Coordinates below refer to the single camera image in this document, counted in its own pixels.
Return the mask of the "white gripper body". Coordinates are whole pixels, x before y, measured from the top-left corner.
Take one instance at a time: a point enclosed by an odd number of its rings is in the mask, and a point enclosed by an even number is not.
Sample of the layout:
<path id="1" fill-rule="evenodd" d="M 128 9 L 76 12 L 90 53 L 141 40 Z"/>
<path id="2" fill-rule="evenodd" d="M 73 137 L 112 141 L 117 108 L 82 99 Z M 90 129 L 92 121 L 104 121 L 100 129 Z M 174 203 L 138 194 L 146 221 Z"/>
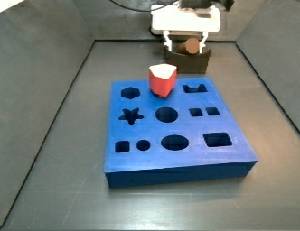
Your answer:
<path id="1" fill-rule="evenodd" d="M 181 8 L 173 4 L 165 8 L 153 5 L 152 31 L 154 34 L 169 32 L 219 32 L 220 10 L 216 6 L 207 9 Z"/>

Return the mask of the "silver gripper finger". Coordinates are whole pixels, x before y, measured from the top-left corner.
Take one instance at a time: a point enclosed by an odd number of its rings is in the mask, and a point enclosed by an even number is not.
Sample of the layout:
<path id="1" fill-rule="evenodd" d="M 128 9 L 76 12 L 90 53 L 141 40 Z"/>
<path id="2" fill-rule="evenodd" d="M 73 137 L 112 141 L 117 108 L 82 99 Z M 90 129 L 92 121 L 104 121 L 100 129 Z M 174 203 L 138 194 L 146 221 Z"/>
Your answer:
<path id="1" fill-rule="evenodd" d="M 173 42 L 172 39 L 169 37 L 169 31 L 164 31 L 164 39 L 165 39 L 165 46 L 168 47 L 168 50 L 172 51 L 173 48 Z"/>
<path id="2" fill-rule="evenodd" d="M 208 32 L 203 32 L 203 40 L 200 41 L 200 53 L 204 53 L 207 47 Z"/>

